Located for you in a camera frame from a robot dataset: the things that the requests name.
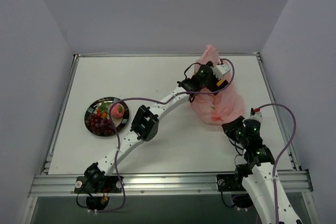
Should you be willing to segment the pink plastic bag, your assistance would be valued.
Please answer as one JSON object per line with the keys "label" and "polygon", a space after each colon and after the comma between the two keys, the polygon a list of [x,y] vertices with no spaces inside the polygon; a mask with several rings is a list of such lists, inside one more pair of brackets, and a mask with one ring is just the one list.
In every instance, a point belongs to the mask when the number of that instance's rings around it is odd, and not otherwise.
{"label": "pink plastic bag", "polygon": [[[214,65],[220,61],[218,49],[210,44],[206,45],[204,53],[196,62],[206,64],[208,61]],[[244,115],[243,98],[237,94],[233,81],[217,95],[197,95],[190,105],[199,119],[211,125],[221,126]]]}

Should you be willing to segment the pink fake peach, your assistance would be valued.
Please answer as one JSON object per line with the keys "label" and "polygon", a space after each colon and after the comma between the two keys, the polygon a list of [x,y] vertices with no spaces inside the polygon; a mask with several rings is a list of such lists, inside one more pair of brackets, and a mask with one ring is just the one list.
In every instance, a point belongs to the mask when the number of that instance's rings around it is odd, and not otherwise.
{"label": "pink fake peach", "polygon": [[124,115],[124,106],[120,103],[111,104],[109,106],[109,114],[113,119],[120,119]]}

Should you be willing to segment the red fake cherry tomatoes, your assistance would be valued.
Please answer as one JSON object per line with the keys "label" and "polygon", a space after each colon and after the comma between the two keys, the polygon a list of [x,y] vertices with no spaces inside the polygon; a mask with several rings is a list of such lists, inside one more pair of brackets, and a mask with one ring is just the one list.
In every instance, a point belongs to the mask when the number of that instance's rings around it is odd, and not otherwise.
{"label": "red fake cherry tomatoes", "polygon": [[103,118],[106,118],[108,114],[108,107],[108,102],[102,101],[101,104],[96,108],[96,114]]}

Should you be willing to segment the dark red fake grapes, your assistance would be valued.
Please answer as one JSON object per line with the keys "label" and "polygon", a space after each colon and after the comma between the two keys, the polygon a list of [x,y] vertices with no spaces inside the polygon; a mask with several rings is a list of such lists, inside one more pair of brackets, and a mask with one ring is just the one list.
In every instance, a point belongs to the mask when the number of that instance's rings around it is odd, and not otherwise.
{"label": "dark red fake grapes", "polygon": [[85,125],[95,135],[106,136],[114,133],[112,121],[98,114],[90,114],[88,119],[85,120]]}

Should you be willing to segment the orange fake fruit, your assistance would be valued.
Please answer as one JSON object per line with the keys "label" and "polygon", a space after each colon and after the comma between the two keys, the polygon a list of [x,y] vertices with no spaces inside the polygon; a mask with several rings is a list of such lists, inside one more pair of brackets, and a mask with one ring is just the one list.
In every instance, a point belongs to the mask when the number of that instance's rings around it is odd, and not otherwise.
{"label": "orange fake fruit", "polygon": [[220,86],[222,85],[222,83],[223,83],[223,80],[219,80],[219,81],[217,82],[216,85],[217,85],[218,87],[220,87]]}

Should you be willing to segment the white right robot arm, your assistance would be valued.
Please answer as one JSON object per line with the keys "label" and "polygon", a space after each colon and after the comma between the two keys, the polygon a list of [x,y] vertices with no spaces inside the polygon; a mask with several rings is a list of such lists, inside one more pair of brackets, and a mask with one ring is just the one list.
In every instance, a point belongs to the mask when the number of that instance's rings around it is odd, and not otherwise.
{"label": "white right robot arm", "polygon": [[236,165],[233,182],[247,192],[262,223],[302,223],[275,170],[276,160],[260,136],[261,122],[252,115],[222,124],[225,135],[242,146],[246,162]]}

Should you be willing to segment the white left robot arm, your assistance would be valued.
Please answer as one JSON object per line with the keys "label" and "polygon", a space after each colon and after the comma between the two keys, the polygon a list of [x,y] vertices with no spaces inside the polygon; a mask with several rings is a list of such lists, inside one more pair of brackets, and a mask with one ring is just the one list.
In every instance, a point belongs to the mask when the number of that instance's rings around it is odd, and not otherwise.
{"label": "white left robot arm", "polygon": [[125,139],[119,131],[129,120],[126,102],[131,98],[101,100],[93,111],[85,116],[85,125],[97,136],[116,136],[114,151],[91,164],[84,172],[87,186],[94,192],[105,188],[107,173],[118,169],[118,163],[127,157],[136,147],[152,140],[158,133],[159,122],[171,111],[184,103],[192,103],[199,95],[217,96],[229,87],[232,80],[226,77],[235,74],[234,66],[229,60],[220,59],[216,63],[196,62],[196,71],[191,77],[185,76],[177,87],[163,100],[151,100],[152,105],[138,108]]}

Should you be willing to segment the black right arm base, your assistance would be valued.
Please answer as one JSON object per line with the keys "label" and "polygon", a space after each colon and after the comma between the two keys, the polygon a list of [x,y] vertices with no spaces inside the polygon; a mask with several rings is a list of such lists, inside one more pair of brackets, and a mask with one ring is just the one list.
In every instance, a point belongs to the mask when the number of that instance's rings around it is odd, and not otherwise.
{"label": "black right arm base", "polygon": [[[243,178],[247,178],[251,174],[251,169],[247,164],[240,164],[236,165],[236,169],[232,174],[216,175],[217,189],[226,208],[245,209],[247,211],[254,205],[251,197],[242,185]],[[230,202],[226,202],[224,193],[231,193]]]}

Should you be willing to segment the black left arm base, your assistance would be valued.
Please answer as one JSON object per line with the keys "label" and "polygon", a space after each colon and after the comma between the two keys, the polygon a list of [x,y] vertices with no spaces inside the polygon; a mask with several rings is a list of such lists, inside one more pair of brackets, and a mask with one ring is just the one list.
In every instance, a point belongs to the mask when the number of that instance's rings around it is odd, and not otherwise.
{"label": "black left arm base", "polygon": [[[124,208],[126,195],[123,176],[106,175],[98,168],[98,163],[93,163],[79,176],[76,181],[74,193],[76,194],[76,205],[87,211],[115,212]],[[121,193],[122,202],[115,208],[107,208],[110,202],[110,193]]]}

